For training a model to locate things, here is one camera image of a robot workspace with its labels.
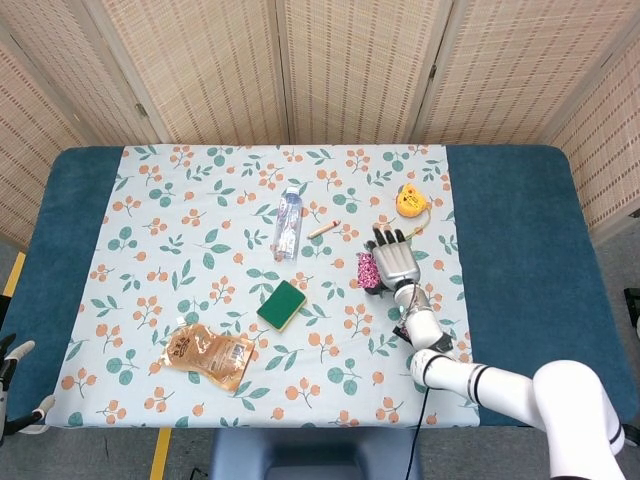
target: floral tablecloth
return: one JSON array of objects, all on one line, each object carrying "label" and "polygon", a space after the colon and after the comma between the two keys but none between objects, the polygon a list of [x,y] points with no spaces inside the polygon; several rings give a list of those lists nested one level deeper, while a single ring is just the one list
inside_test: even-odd
[{"label": "floral tablecloth", "polygon": [[[471,361],[446,149],[439,145],[126,147],[47,423],[56,426],[413,426],[424,389],[392,333],[391,295],[356,284],[373,225],[412,231],[395,195],[433,205],[414,237],[422,286],[455,355]],[[305,203],[295,263],[269,251],[279,197]],[[314,240],[306,234],[342,224]],[[281,280],[308,298],[281,333],[256,309]],[[182,318],[256,344],[235,393],[157,363]],[[433,391],[427,426],[477,425],[476,405]]]}]

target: gray chair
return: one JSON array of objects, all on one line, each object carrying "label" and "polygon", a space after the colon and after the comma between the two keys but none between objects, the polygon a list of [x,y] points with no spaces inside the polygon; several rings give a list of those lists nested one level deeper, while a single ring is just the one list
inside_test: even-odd
[{"label": "gray chair", "polygon": [[[216,430],[211,480],[391,480],[406,475],[414,429]],[[422,478],[414,455],[411,480]]]}]

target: floor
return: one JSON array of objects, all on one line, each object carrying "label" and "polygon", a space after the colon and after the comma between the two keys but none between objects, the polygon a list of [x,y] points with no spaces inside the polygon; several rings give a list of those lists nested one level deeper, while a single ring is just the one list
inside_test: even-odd
[{"label": "floor", "polygon": [[[621,341],[640,391],[640,341],[629,322],[622,290],[640,287],[640,221],[596,249]],[[0,286],[15,251],[0,245]],[[640,415],[636,418],[640,425]],[[148,478],[157,430],[49,430],[16,435],[0,448],[0,480],[21,478]],[[165,479],[207,471],[213,432],[173,430]],[[464,469],[460,459],[464,458]],[[545,435],[530,428],[484,427],[431,430],[420,435],[420,459],[428,479],[548,479]],[[625,447],[617,460],[627,478],[640,476],[640,448]],[[404,471],[398,472],[398,478]],[[196,475],[195,479],[204,478]]]}]

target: snack bag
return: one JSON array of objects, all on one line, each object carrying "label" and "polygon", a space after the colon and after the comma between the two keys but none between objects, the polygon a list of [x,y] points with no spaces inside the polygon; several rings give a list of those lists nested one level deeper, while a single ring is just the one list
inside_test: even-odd
[{"label": "snack bag", "polygon": [[177,330],[162,354],[164,365],[205,375],[219,387],[235,392],[253,352],[253,342],[216,335],[195,323]]}]

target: yellow floor line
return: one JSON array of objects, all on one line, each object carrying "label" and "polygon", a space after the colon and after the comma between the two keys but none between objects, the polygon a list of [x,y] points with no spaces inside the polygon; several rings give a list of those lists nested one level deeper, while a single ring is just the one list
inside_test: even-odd
[{"label": "yellow floor line", "polygon": [[7,280],[7,284],[4,286],[4,290],[2,294],[5,297],[13,297],[13,292],[16,289],[16,284],[18,283],[18,279],[20,278],[20,272],[22,272],[22,265],[24,265],[24,253],[18,253],[15,263],[13,264],[13,268],[11,269],[11,273],[9,274],[9,279]]},{"label": "yellow floor line", "polygon": [[164,466],[167,463],[167,454],[169,453],[170,439],[171,429],[161,428],[160,432],[158,432],[156,453],[153,455],[153,463],[151,464],[151,475],[149,475],[149,480],[162,480],[162,477],[164,476]]}]

